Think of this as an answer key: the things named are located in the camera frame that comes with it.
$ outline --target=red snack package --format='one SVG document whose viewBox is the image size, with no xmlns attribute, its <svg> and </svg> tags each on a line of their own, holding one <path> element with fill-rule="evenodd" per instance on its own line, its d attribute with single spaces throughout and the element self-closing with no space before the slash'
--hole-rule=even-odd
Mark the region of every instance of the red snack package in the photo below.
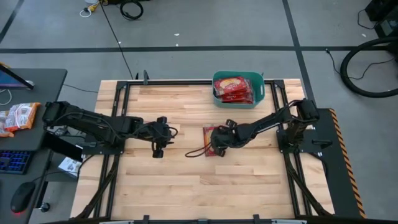
<svg viewBox="0 0 398 224">
<path fill-rule="evenodd" d="M 245 93 L 238 94 L 225 94 L 221 96 L 221 100 L 223 103 L 231 102 L 231 101 L 241 101 L 246 99 Z"/>
<path fill-rule="evenodd" d="M 210 143 L 211 134 L 212 134 L 213 130 L 216 128 L 217 128 L 217 126 L 207 126 L 207 125 L 205 127 L 203 127 L 203 136 L 205 138 L 205 146 L 207 146 Z M 206 152 L 205 152 L 205 156 L 207 157 L 207 156 L 217 156 L 217 155 L 214 153 L 213 148 L 211 146 L 209 146 L 208 150 L 206 150 Z"/>
<path fill-rule="evenodd" d="M 222 96 L 237 90 L 244 90 L 248 86 L 243 77 L 224 78 L 215 81 L 216 95 Z"/>
</svg>

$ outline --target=plastic basket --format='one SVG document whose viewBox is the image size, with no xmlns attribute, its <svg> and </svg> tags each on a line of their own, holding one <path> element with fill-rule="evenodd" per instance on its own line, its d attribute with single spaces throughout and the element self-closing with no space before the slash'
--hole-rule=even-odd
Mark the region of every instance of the plastic basket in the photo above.
<svg viewBox="0 0 398 224">
<path fill-rule="evenodd" d="M 216 91 L 214 89 L 214 82 L 220 78 L 233 78 L 233 77 L 243 77 L 251 81 L 253 88 L 253 104 L 238 104 L 238 103 L 223 103 L 221 100 L 217 99 Z M 266 95 L 264 79 L 256 72 L 217 72 L 213 75 L 213 99 L 214 104 L 221 108 L 239 108 L 239 109 L 252 109 L 255 108 L 261 100 L 264 99 Z"/>
</svg>

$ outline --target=monitor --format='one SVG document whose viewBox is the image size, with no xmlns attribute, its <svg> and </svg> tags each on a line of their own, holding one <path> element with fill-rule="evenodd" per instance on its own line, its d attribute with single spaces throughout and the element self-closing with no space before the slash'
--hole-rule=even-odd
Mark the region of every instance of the monitor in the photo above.
<svg viewBox="0 0 398 224">
<path fill-rule="evenodd" d="M 8 68 L 0 64 L 0 90 L 4 89 L 23 89 L 28 88 L 33 90 L 33 83 L 26 81 L 23 78 L 10 71 Z"/>
</svg>

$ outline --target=black-and-orange caution tape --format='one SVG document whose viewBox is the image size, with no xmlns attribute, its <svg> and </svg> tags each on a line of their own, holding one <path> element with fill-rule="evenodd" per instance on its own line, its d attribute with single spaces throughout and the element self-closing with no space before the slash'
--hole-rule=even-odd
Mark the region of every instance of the black-and-orange caution tape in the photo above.
<svg viewBox="0 0 398 224">
<path fill-rule="evenodd" d="M 353 168 L 351 167 L 351 164 L 349 163 L 347 149 L 346 149 L 346 146 L 344 145 L 343 135 L 341 134 L 340 127 L 338 126 L 336 112 L 333 109 L 329 109 L 329 110 L 330 110 L 330 113 L 331 113 L 331 117 L 333 118 L 333 122 L 335 123 L 336 133 L 337 133 L 337 136 L 338 136 L 338 140 L 340 142 L 340 148 L 343 151 L 343 156 L 344 156 L 344 160 L 346 162 L 346 167 L 347 167 L 347 171 L 348 171 L 348 175 L 349 175 L 349 180 L 351 181 L 351 185 L 353 186 L 354 196 L 355 196 L 358 208 L 359 208 L 359 214 L 363 218 L 366 218 L 365 211 L 363 209 L 361 196 L 359 196 L 358 186 L 356 185 L 356 181 L 355 181 L 355 178 L 354 178 Z"/>
</svg>

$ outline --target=butcher block tabletop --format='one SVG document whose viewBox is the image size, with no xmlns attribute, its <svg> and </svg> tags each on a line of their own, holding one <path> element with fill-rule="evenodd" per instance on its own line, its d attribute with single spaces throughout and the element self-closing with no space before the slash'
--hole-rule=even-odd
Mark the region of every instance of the butcher block tabletop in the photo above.
<svg viewBox="0 0 398 224">
<path fill-rule="evenodd" d="M 284 82 L 289 101 L 304 98 L 299 79 Z M 117 80 L 101 82 L 96 113 L 111 115 L 116 83 Z M 152 158 L 150 142 L 126 141 L 119 162 L 112 220 L 142 220 L 144 215 L 150 215 L 151 220 L 251 219 L 254 214 L 261 218 L 293 218 L 276 128 L 258 134 L 243 148 L 227 149 L 224 157 L 184 156 L 203 147 L 206 125 L 225 124 L 227 119 L 252 123 L 273 112 L 269 85 L 264 100 L 251 110 L 216 107 L 211 85 L 132 86 L 127 116 L 142 117 L 145 122 L 166 116 L 169 126 L 178 129 L 178 135 L 174 144 L 164 149 L 162 159 Z M 322 162 L 304 153 L 301 158 L 307 187 L 333 213 Z M 103 156 L 96 155 L 82 167 L 71 217 L 83 210 L 98 189 L 102 161 Z M 303 214 L 302 196 L 297 186 L 296 189 Z M 105 214 L 107 198 L 105 192 L 101 215 Z"/>
</svg>

